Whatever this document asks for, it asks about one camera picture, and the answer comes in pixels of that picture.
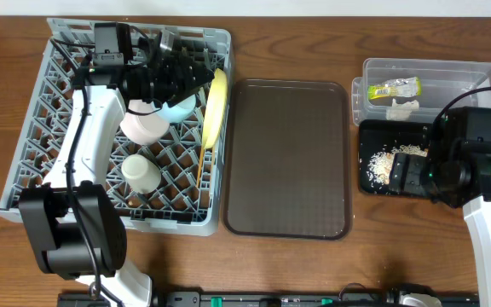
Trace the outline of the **light blue bowl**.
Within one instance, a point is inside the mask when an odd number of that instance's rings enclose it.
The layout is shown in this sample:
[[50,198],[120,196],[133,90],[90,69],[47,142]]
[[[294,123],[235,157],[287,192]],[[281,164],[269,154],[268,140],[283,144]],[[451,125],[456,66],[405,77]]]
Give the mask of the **light blue bowl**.
[[165,102],[157,111],[157,114],[160,116],[160,118],[171,124],[180,123],[194,112],[195,105],[196,97],[195,95],[192,95],[177,103],[173,107],[170,107],[168,103]]

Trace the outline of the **white pink cup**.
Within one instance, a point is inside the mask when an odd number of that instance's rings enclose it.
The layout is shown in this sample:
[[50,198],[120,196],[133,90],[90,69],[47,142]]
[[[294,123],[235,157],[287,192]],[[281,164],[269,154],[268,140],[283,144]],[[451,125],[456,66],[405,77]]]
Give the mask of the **white pink cup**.
[[131,189],[140,194],[155,191],[162,179],[160,169],[140,154],[132,154],[125,158],[121,171]]

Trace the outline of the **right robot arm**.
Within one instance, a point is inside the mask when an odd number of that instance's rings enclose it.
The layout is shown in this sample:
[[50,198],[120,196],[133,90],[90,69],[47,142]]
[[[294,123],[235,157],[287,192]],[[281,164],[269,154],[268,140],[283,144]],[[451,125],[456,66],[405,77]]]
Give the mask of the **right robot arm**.
[[390,190],[462,210],[474,251],[479,303],[491,306],[491,109],[456,107],[437,118],[426,156],[398,153]]

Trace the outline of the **white pink bowl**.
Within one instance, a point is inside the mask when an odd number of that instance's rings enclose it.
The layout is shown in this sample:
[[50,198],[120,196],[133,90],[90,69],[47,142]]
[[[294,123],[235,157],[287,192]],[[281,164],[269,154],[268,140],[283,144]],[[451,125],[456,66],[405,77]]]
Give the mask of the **white pink bowl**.
[[134,143],[150,146],[165,135],[170,123],[153,113],[155,106],[141,100],[131,100],[120,129]]

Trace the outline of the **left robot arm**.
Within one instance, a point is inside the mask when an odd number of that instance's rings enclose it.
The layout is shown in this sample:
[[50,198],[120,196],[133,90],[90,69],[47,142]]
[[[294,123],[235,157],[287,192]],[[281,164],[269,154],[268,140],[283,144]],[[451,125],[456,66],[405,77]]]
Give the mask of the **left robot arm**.
[[118,128],[133,100],[175,106],[216,72],[137,27],[97,22],[90,52],[74,69],[72,115],[55,163],[41,185],[25,188],[19,211],[37,265],[81,281],[81,306],[154,306],[152,278],[127,258],[123,221],[105,189]]

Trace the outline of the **orange green snack wrapper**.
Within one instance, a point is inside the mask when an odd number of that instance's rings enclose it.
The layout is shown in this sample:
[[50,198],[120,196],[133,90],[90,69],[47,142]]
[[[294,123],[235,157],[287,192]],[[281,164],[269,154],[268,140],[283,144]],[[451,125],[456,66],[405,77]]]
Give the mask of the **orange green snack wrapper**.
[[385,97],[414,97],[422,94],[422,84],[418,77],[397,78],[382,84],[369,85],[367,96],[369,100]]

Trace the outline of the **wooden chopstick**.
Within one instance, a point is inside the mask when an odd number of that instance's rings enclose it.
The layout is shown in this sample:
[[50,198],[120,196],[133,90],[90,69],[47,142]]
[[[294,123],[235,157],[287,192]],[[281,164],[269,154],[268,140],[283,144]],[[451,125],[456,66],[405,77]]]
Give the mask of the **wooden chopstick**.
[[199,169],[198,169],[198,174],[197,174],[197,182],[196,182],[196,187],[200,188],[201,185],[201,179],[202,179],[202,174],[203,174],[203,169],[204,169],[204,161],[205,161],[205,148],[202,147],[200,150],[200,156],[199,156]]
[[211,178],[213,178],[217,172],[217,147],[214,146],[213,148],[211,148],[210,153],[211,153],[210,174],[211,174]]

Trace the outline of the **yellow plate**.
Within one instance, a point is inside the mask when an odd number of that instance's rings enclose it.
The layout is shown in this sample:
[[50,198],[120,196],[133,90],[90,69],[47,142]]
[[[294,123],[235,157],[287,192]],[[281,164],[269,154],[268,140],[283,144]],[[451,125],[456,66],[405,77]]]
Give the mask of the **yellow plate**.
[[219,137],[223,115],[227,106],[228,79],[226,73],[217,69],[207,98],[202,130],[202,148],[213,148]]

